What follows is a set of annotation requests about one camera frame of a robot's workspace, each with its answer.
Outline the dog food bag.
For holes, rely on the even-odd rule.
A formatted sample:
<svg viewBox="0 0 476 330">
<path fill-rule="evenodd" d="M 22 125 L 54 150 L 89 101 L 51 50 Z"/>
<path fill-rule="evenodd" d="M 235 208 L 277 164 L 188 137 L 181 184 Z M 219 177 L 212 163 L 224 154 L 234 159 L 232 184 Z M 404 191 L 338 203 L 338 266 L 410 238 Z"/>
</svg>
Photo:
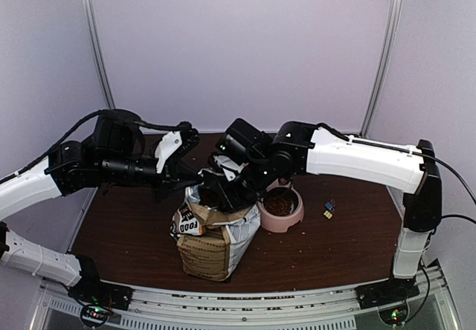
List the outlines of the dog food bag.
<svg viewBox="0 0 476 330">
<path fill-rule="evenodd" d="M 200 185 L 187 187 L 174 213 L 170 235 L 176 241 L 186 274 L 224 282 L 234 272 L 260 228 L 257 205 L 223 213 Z"/>
</svg>

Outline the pink double pet bowl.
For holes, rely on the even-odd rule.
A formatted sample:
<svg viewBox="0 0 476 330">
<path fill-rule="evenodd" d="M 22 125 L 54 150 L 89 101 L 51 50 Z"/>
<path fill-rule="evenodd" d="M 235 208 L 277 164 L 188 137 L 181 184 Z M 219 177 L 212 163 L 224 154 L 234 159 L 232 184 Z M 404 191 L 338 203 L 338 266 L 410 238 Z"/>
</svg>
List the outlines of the pink double pet bowl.
<svg viewBox="0 0 476 330">
<path fill-rule="evenodd" d="M 302 222 L 305 215 L 300 193 L 284 178 L 278 178 L 267 188 L 257 206 L 261 227 L 271 233 L 286 233 Z"/>
</svg>

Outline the blue binder clip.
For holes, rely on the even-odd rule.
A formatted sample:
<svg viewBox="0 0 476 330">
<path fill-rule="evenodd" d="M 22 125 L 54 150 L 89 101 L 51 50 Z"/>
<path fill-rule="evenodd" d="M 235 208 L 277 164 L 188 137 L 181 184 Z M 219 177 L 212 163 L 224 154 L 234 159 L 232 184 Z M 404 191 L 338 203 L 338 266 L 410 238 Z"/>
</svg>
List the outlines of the blue binder clip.
<svg viewBox="0 0 476 330">
<path fill-rule="evenodd" d="M 332 212 L 332 211 L 335 209 L 335 201 L 334 201 L 334 200 L 328 201 L 328 202 L 325 204 L 325 208 L 326 208 L 329 212 Z"/>
</svg>

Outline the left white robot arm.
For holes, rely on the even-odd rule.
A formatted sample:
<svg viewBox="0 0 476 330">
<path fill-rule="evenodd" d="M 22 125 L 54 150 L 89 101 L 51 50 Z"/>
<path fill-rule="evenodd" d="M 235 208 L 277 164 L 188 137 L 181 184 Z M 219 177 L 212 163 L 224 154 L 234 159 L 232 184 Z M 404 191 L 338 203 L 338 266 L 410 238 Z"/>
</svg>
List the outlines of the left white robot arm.
<svg viewBox="0 0 476 330">
<path fill-rule="evenodd" d="M 199 142 L 188 122 L 148 123 L 124 109 L 101 109 L 76 122 L 27 166 L 1 179 L 1 219 L 87 188 L 149 187 L 158 199 L 201 178 L 182 157 Z M 94 261 L 23 239 L 1 224 L 1 265 L 78 289 L 90 303 L 107 295 Z"/>
</svg>

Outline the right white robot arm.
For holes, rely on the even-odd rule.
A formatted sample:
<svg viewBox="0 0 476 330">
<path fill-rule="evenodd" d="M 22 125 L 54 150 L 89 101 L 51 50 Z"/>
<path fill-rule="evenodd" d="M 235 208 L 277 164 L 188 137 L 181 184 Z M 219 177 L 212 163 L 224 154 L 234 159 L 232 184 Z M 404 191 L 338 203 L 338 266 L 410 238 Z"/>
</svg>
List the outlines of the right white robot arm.
<svg viewBox="0 0 476 330">
<path fill-rule="evenodd" d="M 325 123 L 284 123 L 275 136 L 238 118 L 217 142 L 216 163 L 199 174 L 227 211 L 249 206 L 280 178 L 337 175 L 403 194 L 405 213 L 382 296 L 397 301 L 410 288 L 432 230 L 442 219 L 442 181 L 432 144 L 400 146 L 345 135 Z"/>
</svg>

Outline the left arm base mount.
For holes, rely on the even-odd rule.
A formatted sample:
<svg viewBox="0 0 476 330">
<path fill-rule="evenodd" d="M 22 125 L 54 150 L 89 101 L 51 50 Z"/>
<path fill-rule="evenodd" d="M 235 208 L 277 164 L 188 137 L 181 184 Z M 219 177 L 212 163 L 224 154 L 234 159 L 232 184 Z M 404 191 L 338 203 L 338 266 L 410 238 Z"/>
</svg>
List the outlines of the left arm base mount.
<svg viewBox="0 0 476 330">
<path fill-rule="evenodd" d="M 117 311 L 127 311 L 134 292 L 130 287 L 107 282 L 80 282 L 65 289 L 80 305 L 80 321 L 91 329 L 97 329 L 119 317 Z"/>
</svg>

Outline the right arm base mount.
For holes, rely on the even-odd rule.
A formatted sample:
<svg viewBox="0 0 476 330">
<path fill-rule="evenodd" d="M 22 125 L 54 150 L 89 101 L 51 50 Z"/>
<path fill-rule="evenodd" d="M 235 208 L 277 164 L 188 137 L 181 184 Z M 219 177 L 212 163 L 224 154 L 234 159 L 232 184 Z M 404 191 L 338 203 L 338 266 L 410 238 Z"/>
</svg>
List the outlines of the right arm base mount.
<svg viewBox="0 0 476 330">
<path fill-rule="evenodd" d="M 356 288 L 360 309 L 377 308 L 380 320 L 393 327 L 401 326 L 408 319 L 408 301 L 419 294 L 419 288 L 411 279 L 387 279 Z"/>
</svg>

